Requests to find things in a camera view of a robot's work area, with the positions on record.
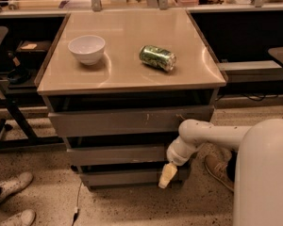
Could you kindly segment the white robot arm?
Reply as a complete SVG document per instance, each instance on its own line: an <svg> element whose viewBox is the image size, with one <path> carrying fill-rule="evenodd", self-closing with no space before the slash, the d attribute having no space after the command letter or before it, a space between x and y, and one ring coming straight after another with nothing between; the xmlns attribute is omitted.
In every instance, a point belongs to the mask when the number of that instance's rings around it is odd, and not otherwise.
<svg viewBox="0 0 283 226"><path fill-rule="evenodd" d="M166 187L177 168L200 146L212 143L238 152L233 226L283 226L283 119L253 126L215 126L185 120L170 144L158 186Z"/></svg>

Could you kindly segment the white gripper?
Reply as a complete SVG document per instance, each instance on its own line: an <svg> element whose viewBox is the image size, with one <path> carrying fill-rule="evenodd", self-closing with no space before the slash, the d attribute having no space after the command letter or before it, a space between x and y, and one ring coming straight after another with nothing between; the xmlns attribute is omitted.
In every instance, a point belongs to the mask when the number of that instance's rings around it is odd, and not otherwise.
<svg viewBox="0 0 283 226"><path fill-rule="evenodd" d="M166 156L170 163L163 167L158 186L160 188L166 188L175 177L177 166L183 166L197 151L197 146L193 143L184 141L182 137L176 138L166 151Z"/></svg>

